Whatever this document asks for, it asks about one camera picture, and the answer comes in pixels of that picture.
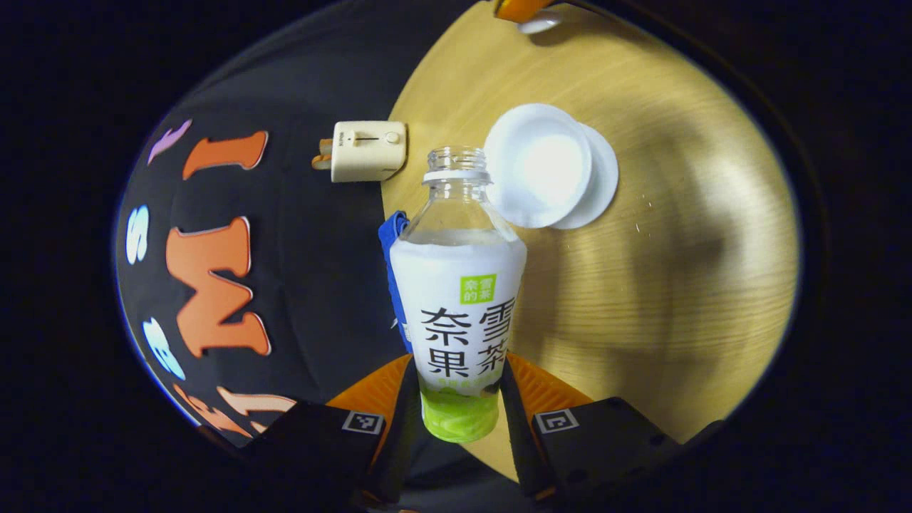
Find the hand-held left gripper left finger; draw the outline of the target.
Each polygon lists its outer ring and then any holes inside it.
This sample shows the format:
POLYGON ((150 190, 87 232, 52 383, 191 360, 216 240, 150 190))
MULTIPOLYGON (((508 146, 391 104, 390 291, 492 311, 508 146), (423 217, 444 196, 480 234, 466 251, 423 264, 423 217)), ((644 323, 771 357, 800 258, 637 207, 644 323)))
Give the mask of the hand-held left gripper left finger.
POLYGON ((417 370, 407 354, 325 405, 291 407, 242 457, 285 510, 394 510, 419 423, 417 370))

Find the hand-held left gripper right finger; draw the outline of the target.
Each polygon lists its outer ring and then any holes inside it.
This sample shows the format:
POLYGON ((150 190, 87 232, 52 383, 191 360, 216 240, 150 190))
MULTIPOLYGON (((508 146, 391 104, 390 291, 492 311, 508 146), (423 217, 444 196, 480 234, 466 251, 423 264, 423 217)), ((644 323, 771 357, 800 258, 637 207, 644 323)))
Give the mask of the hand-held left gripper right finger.
POLYGON ((625 400, 590 399, 516 353, 501 392, 522 493, 540 503, 607 499, 682 450, 625 400))

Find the white teacup lid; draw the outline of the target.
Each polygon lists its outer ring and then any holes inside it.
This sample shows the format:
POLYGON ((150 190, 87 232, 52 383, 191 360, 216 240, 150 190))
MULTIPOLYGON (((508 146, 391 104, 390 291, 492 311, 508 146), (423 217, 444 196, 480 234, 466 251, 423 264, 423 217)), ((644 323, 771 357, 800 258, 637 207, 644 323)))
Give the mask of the white teacup lid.
POLYGON ((516 25, 520 33, 533 35, 533 33, 543 33, 560 26, 563 23, 563 14, 553 9, 543 9, 536 12, 528 21, 516 25))

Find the clear water bottle green label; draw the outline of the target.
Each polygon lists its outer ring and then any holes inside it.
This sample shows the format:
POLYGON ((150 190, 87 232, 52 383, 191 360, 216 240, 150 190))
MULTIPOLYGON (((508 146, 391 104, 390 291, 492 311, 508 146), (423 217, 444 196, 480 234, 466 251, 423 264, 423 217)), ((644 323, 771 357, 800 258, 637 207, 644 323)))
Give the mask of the clear water bottle green label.
POLYGON ((429 198, 390 248, 431 435, 466 444, 492 432, 527 247, 487 195, 483 151, 431 150, 429 198))

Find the white teacup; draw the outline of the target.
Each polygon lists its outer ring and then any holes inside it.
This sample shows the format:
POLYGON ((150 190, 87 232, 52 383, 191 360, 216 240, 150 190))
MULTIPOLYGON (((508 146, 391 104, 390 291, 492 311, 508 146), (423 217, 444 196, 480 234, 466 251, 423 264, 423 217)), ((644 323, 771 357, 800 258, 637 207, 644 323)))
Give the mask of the white teacup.
POLYGON ((589 187, 589 141, 582 125, 561 108, 544 103, 510 108, 484 143, 489 200, 518 227, 539 229, 564 220, 589 187))

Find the black backdrop cloth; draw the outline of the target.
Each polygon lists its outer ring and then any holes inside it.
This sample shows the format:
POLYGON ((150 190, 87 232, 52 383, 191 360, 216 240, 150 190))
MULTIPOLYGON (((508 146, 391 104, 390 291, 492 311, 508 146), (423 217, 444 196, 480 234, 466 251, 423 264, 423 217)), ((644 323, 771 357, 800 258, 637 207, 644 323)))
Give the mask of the black backdrop cloth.
POLYGON ((313 171, 336 121, 385 120, 414 68, 476 0, 336 0, 242 50, 150 133, 118 205, 111 261, 131 348, 233 455, 286 407, 294 487, 354 470, 322 405, 407 353, 388 293, 377 182, 313 171))

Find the white saucer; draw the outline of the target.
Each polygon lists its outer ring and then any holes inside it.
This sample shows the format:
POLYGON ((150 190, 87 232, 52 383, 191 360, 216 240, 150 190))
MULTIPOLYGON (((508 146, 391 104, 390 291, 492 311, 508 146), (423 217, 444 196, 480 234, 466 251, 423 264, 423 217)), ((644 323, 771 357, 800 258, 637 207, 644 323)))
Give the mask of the white saucer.
POLYGON ((573 210, 550 225, 554 229, 579 229, 593 223, 605 213, 618 189, 619 166, 615 150, 598 130, 583 123, 580 126, 591 150, 589 185, 573 210))

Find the blue folded towel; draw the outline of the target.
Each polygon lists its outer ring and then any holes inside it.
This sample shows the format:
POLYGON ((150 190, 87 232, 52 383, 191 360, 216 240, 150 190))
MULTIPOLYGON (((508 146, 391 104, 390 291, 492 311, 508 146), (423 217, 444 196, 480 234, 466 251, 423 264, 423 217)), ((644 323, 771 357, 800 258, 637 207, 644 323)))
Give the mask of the blue folded towel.
POLYGON ((385 260, 385 275, 387 276, 390 302, 396 316, 392 328, 398 328, 407 353, 413 353, 413 342, 411 342, 410 334, 408 334, 408 322, 402 306, 400 289, 398 289, 398 283, 393 270, 390 254, 392 246, 408 227, 408 223, 410 223, 410 221, 408 221, 407 214, 401 210, 396 211, 378 228, 378 239, 385 260))

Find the white toaster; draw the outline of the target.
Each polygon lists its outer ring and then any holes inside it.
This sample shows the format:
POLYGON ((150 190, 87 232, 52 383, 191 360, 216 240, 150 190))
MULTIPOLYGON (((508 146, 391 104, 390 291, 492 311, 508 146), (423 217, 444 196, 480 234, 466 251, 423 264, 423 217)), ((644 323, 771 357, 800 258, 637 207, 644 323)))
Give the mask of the white toaster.
POLYGON ((408 128, 401 121, 339 121, 333 127, 330 178, 334 184, 382 182, 405 165, 408 128))

